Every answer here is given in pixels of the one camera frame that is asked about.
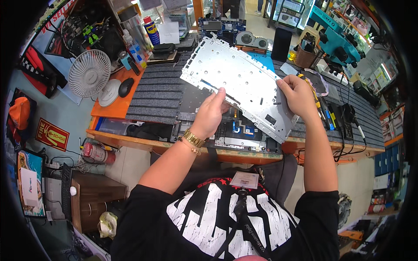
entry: computer monitor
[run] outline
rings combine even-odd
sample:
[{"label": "computer monitor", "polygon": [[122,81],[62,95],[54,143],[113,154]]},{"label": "computer monitor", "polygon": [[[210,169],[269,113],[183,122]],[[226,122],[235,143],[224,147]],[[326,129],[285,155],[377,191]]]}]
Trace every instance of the computer monitor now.
[{"label": "computer monitor", "polygon": [[[44,161],[45,158],[41,154],[27,149],[21,150],[17,153],[16,182],[19,190],[20,203],[22,205],[23,214],[32,218],[46,217],[46,210],[42,194],[42,174]],[[31,177],[34,176],[36,176],[37,195],[33,194],[35,188]]]}]

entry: gold watch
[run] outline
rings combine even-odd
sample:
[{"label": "gold watch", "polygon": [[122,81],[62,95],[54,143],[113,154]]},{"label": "gold watch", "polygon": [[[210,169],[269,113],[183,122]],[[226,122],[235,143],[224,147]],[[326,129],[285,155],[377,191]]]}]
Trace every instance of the gold watch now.
[{"label": "gold watch", "polygon": [[188,142],[190,142],[190,144],[192,144],[193,146],[196,146],[198,148],[201,148],[202,145],[205,143],[204,140],[199,139],[198,137],[196,137],[193,133],[190,132],[190,128],[187,129],[184,132],[183,138],[185,138]]}]

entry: computer mouse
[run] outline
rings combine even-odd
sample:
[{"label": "computer mouse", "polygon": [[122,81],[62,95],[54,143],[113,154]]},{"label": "computer mouse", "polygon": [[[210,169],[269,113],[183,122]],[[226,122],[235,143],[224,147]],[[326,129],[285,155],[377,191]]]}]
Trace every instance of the computer mouse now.
[{"label": "computer mouse", "polygon": [[133,85],[133,78],[124,80],[119,86],[119,96],[125,98],[130,92]]}]

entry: hand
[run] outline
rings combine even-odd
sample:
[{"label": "hand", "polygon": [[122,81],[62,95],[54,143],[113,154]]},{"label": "hand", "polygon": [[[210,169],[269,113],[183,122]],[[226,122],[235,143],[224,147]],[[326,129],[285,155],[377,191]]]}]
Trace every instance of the hand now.
[{"label": "hand", "polygon": [[225,88],[221,87],[218,94],[213,92],[211,96],[206,98],[190,128],[191,133],[203,140],[215,134],[219,123],[221,123],[222,114],[231,107],[225,102],[225,96]]},{"label": "hand", "polygon": [[315,105],[314,93],[308,83],[296,75],[287,75],[276,81],[286,96],[290,110],[306,121],[320,119]]}]

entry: wooden cabinet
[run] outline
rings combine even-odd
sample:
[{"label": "wooden cabinet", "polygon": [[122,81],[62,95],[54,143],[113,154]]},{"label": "wooden cabinet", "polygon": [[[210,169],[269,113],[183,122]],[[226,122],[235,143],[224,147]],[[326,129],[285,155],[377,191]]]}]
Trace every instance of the wooden cabinet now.
[{"label": "wooden cabinet", "polygon": [[73,171],[71,186],[77,194],[71,197],[73,225],[81,233],[97,230],[106,202],[125,198],[127,187],[104,175]]}]

